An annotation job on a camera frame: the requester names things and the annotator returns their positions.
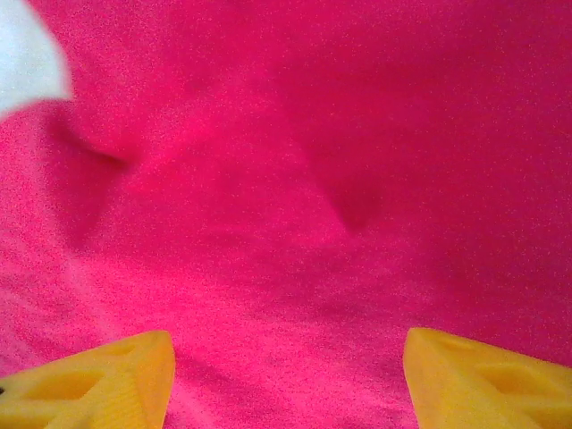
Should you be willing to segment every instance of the yellow 3d printed part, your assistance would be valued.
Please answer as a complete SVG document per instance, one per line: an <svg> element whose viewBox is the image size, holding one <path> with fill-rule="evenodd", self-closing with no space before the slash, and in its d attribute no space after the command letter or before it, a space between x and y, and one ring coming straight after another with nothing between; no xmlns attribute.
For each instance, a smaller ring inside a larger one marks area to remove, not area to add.
<svg viewBox="0 0 572 429"><path fill-rule="evenodd" d="M409 331L421 429L570 429L572 369L431 329Z"/></svg>
<svg viewBox="0 0 572 429"><path fill-rule="evenodd" d="M159 429L173 377L169 333L142 333L0 379L0 429Z"/></svg>

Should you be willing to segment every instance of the yellow triangular piece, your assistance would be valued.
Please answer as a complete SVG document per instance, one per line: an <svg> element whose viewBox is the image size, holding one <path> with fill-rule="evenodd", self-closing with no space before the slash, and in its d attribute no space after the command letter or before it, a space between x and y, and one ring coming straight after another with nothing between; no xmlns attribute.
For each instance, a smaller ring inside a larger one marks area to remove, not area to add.
<svg viewBox="0 0 572 429"><path fill-rule="evenodd" d="M0 379L0 429L159 429L173 377L169 333L142 333Z"/></svg>
<svg viewBox="0 0 572 429"><path fill-rule="evenodd" d="M572 369L432 329L409 331L421 429L572 428Z"/></svg>

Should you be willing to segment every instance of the pink fabric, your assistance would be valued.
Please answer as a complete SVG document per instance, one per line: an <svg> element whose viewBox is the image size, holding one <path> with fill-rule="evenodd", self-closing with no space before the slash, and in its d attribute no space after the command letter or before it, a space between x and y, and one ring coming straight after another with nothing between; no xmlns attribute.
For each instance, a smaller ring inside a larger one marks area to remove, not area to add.
<svg viewBox="0 0 572 429"><path fill-rule="evenodd" d="M416 427L431 326L572 366L569 0L32 0L0 371L169 330L168 428Z"/></svg>

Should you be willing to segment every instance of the white fabric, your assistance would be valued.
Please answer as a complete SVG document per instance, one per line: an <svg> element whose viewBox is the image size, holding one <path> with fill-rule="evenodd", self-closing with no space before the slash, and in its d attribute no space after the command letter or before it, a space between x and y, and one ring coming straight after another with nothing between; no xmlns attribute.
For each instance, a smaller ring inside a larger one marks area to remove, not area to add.
<svg viewBox="0 0 572 429"><path fill-rule="evenodd" d="M0 116L42 98L66 98L62 49L24 0L0 0Z"/></svg>

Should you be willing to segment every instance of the yellow plastic part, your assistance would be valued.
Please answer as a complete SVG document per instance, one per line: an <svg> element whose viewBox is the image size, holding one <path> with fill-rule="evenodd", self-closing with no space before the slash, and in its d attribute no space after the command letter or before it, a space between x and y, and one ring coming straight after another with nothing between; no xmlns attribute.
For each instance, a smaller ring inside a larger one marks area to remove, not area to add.
<svg viewBox="0 0 572 429"><path fill-rule="evenodd" d="M142 333L0 379L0 429L159 429L173 377L169 333Z"/></svg>
<svg viewBox="0 0 572 429"><path fill-rule="evenodd" d="M572 369L425 328L405 375L421 429L570 429Z"/></svg>

